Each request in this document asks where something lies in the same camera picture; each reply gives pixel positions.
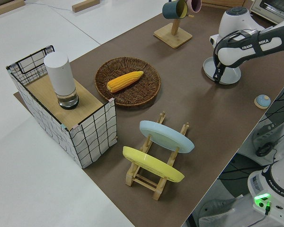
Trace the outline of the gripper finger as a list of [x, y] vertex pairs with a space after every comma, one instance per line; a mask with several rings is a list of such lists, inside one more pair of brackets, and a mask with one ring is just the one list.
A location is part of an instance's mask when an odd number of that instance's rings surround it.
[[219, 62], [216, 66], [215, 66], [215, 72], [213, 74], [213, 80], [215, 83], [220, 83], [221, 78], [225, 72], [225, 68], [226, 66], [223, 65], [221, 62]]

